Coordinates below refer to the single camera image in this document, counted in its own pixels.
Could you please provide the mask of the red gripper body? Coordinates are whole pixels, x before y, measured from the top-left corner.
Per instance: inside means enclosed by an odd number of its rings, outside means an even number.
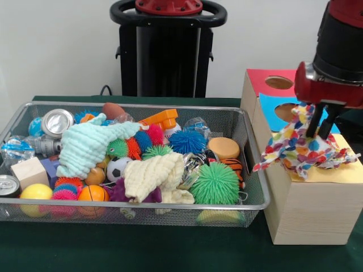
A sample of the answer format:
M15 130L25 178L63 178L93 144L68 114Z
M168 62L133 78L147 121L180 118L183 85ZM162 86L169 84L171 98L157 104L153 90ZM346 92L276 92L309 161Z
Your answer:
M299 101L362 108L362 84L342 83L318 74L311 62L301 62L296 70L294 92Z

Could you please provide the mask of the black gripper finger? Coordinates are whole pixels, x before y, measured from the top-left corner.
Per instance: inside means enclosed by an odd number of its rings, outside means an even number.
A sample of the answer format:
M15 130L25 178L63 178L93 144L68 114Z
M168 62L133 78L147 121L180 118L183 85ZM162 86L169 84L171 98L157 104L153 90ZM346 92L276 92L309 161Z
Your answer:
M313 116L310 120L309 127L306 130L307 138L314 137L325 107L326 107L326 103L320 103L320 104L315 105Z
M318 131L318 135L323 140L326 140L328 138L336 118L339 116L341 110L343 109L343 105L327 104L326 108L328 116L322 121Z

